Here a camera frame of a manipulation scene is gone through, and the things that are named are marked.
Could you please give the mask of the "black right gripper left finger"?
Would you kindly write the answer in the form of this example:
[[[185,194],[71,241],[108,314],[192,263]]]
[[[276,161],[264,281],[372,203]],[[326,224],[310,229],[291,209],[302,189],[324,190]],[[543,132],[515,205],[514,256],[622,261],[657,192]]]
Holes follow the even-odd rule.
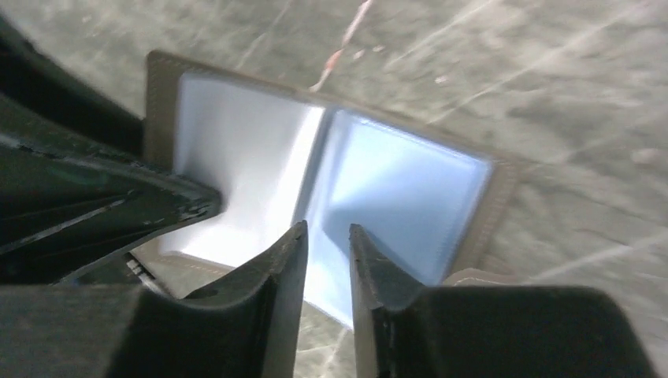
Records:
[[[4,377],[290,377],[305,221],[186,298],[142,285],[1,289]]]

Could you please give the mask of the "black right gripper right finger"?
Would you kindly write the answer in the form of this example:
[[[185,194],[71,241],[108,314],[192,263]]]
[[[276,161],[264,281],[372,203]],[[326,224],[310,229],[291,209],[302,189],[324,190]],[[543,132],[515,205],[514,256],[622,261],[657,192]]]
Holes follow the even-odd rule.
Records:
[[[628,318],[590,287],[430,287],[350,228],[360,377],[654,377]]]

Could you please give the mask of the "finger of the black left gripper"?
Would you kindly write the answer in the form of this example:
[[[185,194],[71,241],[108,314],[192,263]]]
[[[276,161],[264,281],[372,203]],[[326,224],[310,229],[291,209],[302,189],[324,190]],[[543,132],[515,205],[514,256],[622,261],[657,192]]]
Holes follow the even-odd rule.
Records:
[[[1,282],[55,284],[221,211],[213,188],[1,99]]]
[[[1,16],[1,93],[47,120],[139,156],[143,121],[65,71]]]

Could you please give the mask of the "grey leather card holder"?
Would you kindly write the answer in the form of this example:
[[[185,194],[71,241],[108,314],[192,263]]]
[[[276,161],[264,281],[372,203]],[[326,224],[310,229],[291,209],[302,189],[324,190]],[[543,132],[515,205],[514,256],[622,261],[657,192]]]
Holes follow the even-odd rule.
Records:
[[[146,63],[144,158],[218,190],[222,210],[149,242],[144,263],[219,274],[305,220],[304,298],[351,327],[352,224],[437,285],[479,263],[517,186],[513,158],[407,119],[158,50]]]

